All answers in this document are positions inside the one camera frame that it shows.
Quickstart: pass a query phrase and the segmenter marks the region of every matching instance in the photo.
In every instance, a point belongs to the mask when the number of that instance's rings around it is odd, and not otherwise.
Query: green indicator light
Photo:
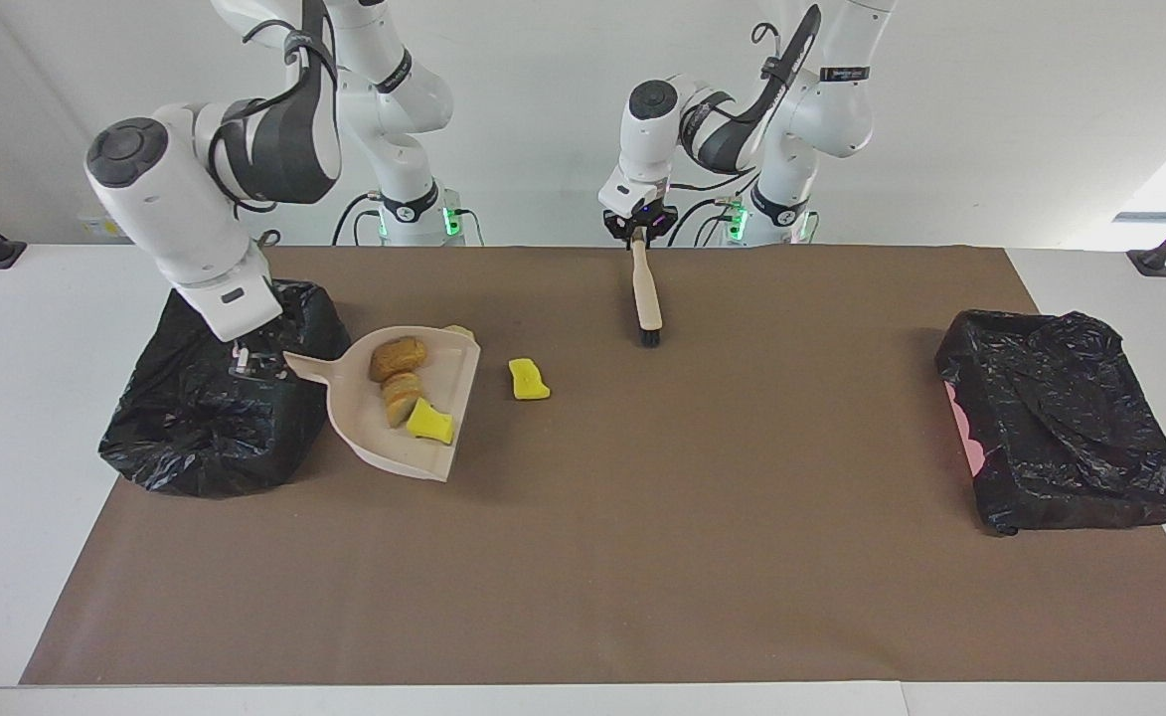
[[[455,212],[451,212],[450,209],[443,208],[442,216],[445,217],[445,233],[456,236],[461,230],[463,230],[463,224],[455,218]]]
[[[740,201],[733,201],[732,203],[732,219],[729,224],[729,239],[730,240],[742,240],[742,236],[745,234],[745,222],[751,217],[751,212],[745,210]]]

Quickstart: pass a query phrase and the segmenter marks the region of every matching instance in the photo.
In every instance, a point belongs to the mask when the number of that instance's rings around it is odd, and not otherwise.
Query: table
[[[1119,254],[1011,254],[1041,311],[1080,308],[1105,318],[1128,338],[1128,353],[1166,430],[1166,282],[1140,280]],[[111,485],[111,472],[92,452],[57,445],[92,444],[103,416],[118,399],[132,361],[149,338],[152,323],[166,295],[166,285],[149,259],[131,247],[33,247],[14,271],[0,274],[0,476],[42,475],[36,485],[0,480],[0,504],[20,512],[14,526],[0,521],[0,687],[13,686],[43,629],[61,584],[77,557],[93,518]],[[61,350],[38,352],[37,346]],[[70,355],[64,345],[92,346]],[[56,380],[58,364],[90,361],[92,379],[83,384]],[[55,422],[48,416],[56,415]],[[41,436],[41,449],[17,451],[6,440]],[[595,708],[640,711],[659,703],[669,711],[726,702],[736,713],[770,713],[773,704],[817,708],[819,694],[833,693],[834,703],[861,713],[951,713],[958,704],[984,699],[999,704],[1012,699],[1059,700],[1063,694],[1086,700],[1090,694],[1117,694],[1125,713],[1136,713],[1136,699],[1166,703],[1166,686],[934,686],[934,685],[775,685],[733,687],[569,687],[477,689],[23,689],[0,693],[6,710],[79,713],[84,707],[111,710],[114,699],[136,697],[150,704],[236,703],[260,713],[282,710],[292,700],[325,700],[333,713],[357,703],[380,703],[400,711],[445,713],[463,704],[490,703],[500,713],[508,703],[532,713],[542,704],[582,703]]]

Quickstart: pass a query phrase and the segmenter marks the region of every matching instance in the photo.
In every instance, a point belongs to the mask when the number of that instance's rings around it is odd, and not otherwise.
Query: white wall
[[[826,0],[827,15],[840,0]],[[455,87],[422,138],[492,244],[600,244],[595,190],[644,78],[687,71],[736,94],[778,0],[393,3],[415,58]],[[801,14],[786,8],[787,27]],[[243,47],[206,0],[0,0],[0,230],[82,239],[78,162],[114,119],[174,100],[273,94],[276,54]],[[883,37],[873,145],[829,159],[820,240],[1055,246],[1115,216],[1166,160],[1166,0],[901,0]],[[682,160],[684,180],[701,178]],[[351,150],[316,206],[252,226],[328,240],[374,185]]]

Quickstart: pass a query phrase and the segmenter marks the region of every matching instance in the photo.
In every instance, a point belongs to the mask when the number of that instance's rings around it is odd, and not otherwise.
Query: dustpan handle
[[[331,366],[333,363],[323,361],[318,358],[309,358],[308,355],[283,352],[282,358],[287,358],[287,366],[295,371],[296,375],[315,384],[331,385]]]

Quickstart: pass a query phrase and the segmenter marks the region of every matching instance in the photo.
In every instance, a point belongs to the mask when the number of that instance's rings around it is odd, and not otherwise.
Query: bread
[[[423,398],[423,384],[417,374],[405,372],[388,377],[380,386],[380,395],[384,398],[384,414],[387,416],[387,426],[395,428],[401,426],[414,405]]]
[[[370,355],[370,380],[381,384],[388,377],[422,366],[428,349],[414,336],[406,336],[380,345]]]

